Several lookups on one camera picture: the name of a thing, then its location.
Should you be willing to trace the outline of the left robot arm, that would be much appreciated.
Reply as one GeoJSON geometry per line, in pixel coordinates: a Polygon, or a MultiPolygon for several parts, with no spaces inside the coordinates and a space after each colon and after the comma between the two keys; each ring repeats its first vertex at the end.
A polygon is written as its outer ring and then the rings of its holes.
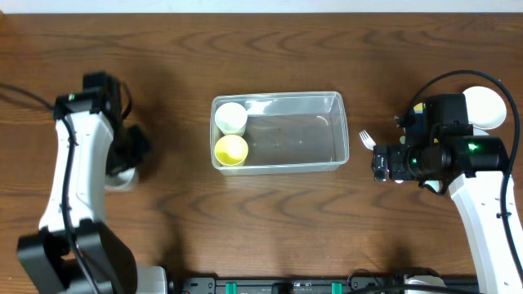
{"type": "Polygon", "coordinates": [[[106,162],[122,126],[119,93],[56,99],[58,155],[50,200],[17,256],[41,293],[166,293],[160,266],[138,265],[105,223],[106,162]]]}

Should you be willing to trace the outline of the white plastic cup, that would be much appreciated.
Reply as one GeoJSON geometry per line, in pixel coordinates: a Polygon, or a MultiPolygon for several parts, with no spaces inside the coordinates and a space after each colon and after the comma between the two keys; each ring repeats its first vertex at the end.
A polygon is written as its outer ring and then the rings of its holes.
{"type": "Polygon", "coordinates": [[[214,121],[225,136],[243,136],[248,121],[248,113],[241,104],[228,102],[217,109],[214,121]]]}

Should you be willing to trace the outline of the yellow plastic cup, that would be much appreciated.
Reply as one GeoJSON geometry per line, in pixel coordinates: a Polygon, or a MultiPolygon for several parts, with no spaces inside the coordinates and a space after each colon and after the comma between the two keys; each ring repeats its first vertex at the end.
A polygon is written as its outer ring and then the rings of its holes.
{"type": "Polygon", "coordinates": [[[243,166],[247,156],[248,143],[242,136],[223,136],[214,146],[214,157],[223,167],[243,166]]]}

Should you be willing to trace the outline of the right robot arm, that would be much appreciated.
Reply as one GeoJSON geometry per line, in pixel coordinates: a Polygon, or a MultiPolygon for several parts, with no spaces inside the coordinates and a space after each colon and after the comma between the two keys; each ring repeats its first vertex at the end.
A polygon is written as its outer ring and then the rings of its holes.
{"type": "Polygon", "coordinates": [[[449,194],[461,216],[483,293],[522,291],[522,227],[503,142],[494,136],[445,136],[413,145],[377,145],[371,167],[377,181],[417,181],[449,194]],[[439,189],[430,183],[439,181],[439,189]]]}

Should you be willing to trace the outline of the white plastic bowl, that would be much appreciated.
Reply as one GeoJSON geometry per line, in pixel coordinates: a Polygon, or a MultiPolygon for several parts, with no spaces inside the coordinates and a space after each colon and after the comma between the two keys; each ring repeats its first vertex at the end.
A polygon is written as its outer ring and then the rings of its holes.
{"type": "Polygon", "coordinates": [[[503,98],[488,87],[469,87],[463,92],[467,104],[469,123],[481,130],[500,127],[506,117],[507,108],[503,98]]]}

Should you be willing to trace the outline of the grey plastic cup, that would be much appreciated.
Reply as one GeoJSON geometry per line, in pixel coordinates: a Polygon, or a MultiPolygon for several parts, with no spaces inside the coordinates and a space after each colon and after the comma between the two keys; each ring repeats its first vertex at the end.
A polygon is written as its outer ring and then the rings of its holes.
{"type": "Polygon", "coordinates": [[[139,180],[138,170],[133,167],[115,176],[105,177],[105,189],[109,191],[127,192],[133,190],[139,180]]]}

